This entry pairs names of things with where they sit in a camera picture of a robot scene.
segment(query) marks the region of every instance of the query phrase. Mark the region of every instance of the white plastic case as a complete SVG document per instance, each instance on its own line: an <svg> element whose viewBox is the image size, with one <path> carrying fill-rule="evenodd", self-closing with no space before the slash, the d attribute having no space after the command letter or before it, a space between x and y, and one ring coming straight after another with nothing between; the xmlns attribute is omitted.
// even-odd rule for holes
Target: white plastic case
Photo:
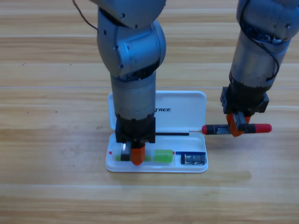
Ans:
<svg viewBox="0 0 299 224"><path fill-rule="evenodd" d="M112 93L108 96L110 126L115 130L116 116ZM147 155L155 149L174 151L171 163L144 161L135 166L130 161L117 161L121 154L122 143L117 143L115 133L110 136L106 168L112 172L165 172L165 173L201 173L208 168L205 138L199 131L205 124L206 95L201 91L156 91L156 132L189 133L189 136L156 136L156 142L146 143ZM204 153L204 165L183 165L179 152Z"/></svg>

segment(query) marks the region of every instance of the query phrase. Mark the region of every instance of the wood grain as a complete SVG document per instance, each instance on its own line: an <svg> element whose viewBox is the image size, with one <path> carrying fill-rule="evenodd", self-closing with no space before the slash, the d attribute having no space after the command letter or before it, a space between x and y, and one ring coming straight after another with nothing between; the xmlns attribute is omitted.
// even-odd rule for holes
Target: wood grain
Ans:
<svg viewBox="0 0 299 224"><path fill-rule="evenodd" d="M93 24L97 8L77 0ZM237 0L167 0L158 90L200 90L206 122L225 123ZM203 174L105 168L109 73L95 31L70 0L0 0L0 223L299 223L299 37L265 114L269 134L207 136Z"/></svg>

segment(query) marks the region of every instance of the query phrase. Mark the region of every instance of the wire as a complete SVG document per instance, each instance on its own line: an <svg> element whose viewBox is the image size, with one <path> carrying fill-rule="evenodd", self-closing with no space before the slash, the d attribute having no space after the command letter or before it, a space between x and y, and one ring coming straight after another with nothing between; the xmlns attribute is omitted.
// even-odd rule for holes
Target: wire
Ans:
<svg viewBox="0 0 299 224"><path fill-rule="evenodd" d="M276 64L276 66L277 66L277 70L276 70L276 72L273 72L273 75L272 75L271 77L269 77L269 78L266 79L266 81L270 81L270 80L274 79L274 78L276 77L276 75L278 74L278 72L279 72L279 68L280 68L280 66L279 66L279 61L278 61L278 59L271 53L271 51L269 51L269 49L267 49L263 44L260 44L260 43L256 42L255 39L253 39L251 36L249 36L249 35L247 34L247 32L246 32L246 30L245 30L245 28L244 28L244 26L243 26L243 20L244 20L244 12L245 12L245 9L246 9L246 7L248 6L249 2L250 2L250 0L247 0L247 2L245 3L245 5L244 5L244 7L243 7L243 9L242 9L242 12L241 12L241 16L240 16L240 26L241 26L241 30L242 30L243 33L247 36L248 39L250 39L255 45L259 46L261 49L263 49L264 51L266 51L266 52L267 52L269 55L271 55L272 58L274 59L274 62L275 62L275 64Z"/></svg>
<svg viewBox="0 0 299 224"><path fill-rule="evenodd" d="M89 26L91 26L92 28L98 30L97 27L95 27L94 25L92 25L92 24L91 24L91 23L90 23L90 22L83 16L83 14L82 14L82 12L81 12L79 6L76 4L75 0L72 0L72 1L73 1L73 3L74 3L74 6L77 8L78 12L80 13L81 17L84 19L84 21L85 21Z"/></svg>

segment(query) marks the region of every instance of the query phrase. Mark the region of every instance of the green block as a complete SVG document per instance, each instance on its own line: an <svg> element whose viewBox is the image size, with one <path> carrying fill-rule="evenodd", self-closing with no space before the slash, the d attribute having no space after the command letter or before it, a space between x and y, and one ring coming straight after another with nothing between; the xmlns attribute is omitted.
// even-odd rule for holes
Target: green block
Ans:
<svg viewBox="0 0 299 224"><path fill-rule="evenodd" d="M155 162L172 162L173 151L171 149L156 149L154 161Z"/></svg>

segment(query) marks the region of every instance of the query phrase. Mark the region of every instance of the robotic arm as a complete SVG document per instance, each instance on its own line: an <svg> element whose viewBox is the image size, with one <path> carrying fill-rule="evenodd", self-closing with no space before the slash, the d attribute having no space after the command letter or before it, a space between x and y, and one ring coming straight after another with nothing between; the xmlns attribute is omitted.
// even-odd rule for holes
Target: robotic arm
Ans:
<svg viewBox="0 0 299 224"><path fill-rule="evenodd" d="M156 69L166 42L156 18L166 0L90 0L98 5L98 48L110 71L116 141L135 165L155 142ZM221 102L230 131L239 136L250 117L265 112L291 39L299 31L299 0L239 0L241 31Z"/></svg>
<svg viewBox="0 0 299 224"><path fill-rule="evenodd" d="M116 141L135 165L145 157L145 143L155 143L156 69L166 41L156 18L166 0L91 0L98 5L97 42L110 72L117 117Z"/></svg>
<svg viewBox="0 0 299 224"><path fill-rule="evenodd" d="M299 0L239 0L241 31L221 102L230 131L239 136L263 113L291 39L299 31Z"/></svg>

